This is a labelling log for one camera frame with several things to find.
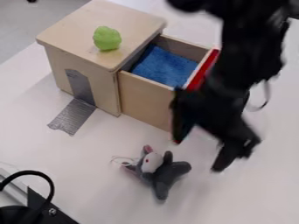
duct tape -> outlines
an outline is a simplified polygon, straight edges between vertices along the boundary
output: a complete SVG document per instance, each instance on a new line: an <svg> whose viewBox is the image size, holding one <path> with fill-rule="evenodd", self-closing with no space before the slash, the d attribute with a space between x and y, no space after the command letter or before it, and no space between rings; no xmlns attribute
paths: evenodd
<svg viewBox="0 0 299 224"><path fill-rule="evenodd" d="M72 69L66 69L66 76L71 84L73 97L95 106L88 78Z"/></svg>
<svg viewBox="0 0 299 224"><path fill-rule="evenodd" d="M71 137L93 114L96 107L85 101L73 99L55 118L48 127L53 130L63 130Z"/></svg>
<svg viewBox="0 0 299 224"><path fill-rule="evenodd" d="M48 127L53 130L63 130L73 136L93 114L96 107L88 78L71 69L66 70L66 76L75 99L48 124Z"/></svg>

box top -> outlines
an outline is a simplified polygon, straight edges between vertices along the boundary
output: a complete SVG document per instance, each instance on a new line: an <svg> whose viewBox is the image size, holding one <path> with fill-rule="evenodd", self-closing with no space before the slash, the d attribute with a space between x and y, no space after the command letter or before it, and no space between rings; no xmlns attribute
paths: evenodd
<svg viewBox="0 0 299 224"><path fill-rule="evenodd" d="M114 71L158 35L165 24L160 17L115 3L93 0L43 31L37 41ZM101 52L94 45L94 31L102 25L116 29L122 35L119 49Z"/></svg>

gray stuffed animal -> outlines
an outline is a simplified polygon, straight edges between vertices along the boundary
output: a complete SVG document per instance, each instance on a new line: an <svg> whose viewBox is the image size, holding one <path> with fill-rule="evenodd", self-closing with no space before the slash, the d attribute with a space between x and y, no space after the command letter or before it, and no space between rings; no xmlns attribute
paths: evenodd
<svg viewBox="0 0 299 224"><path fill-rule="evenodd" d="M191 170L187 162L173 162L171 151L164 156L155 153L148 145L143 147L142 157L137 164L123 162L145 184L152 187L159 200L166 200L174 182Z"/></svg>

green tennis ball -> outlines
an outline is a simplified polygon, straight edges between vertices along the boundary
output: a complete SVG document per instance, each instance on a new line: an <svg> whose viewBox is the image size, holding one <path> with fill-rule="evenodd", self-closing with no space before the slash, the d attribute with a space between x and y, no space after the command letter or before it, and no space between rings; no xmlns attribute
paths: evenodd
<svg viewBox="0 0 299 224"><path fill-rule="evenodd" d="M121 34L109 27L99 26L94 32L94 44L102 51L117 49L121 42Z"/></svg>

blue cloth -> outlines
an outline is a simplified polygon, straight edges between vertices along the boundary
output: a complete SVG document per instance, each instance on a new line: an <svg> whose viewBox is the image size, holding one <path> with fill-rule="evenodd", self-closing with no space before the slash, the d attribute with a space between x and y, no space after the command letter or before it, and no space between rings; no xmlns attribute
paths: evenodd
<svg viewBox="0 0 299 224"><path fill-rule="evenodd" d="M198 62L167 52L156 45L149 45L131 73L170 87L182 87Z"/></svg>

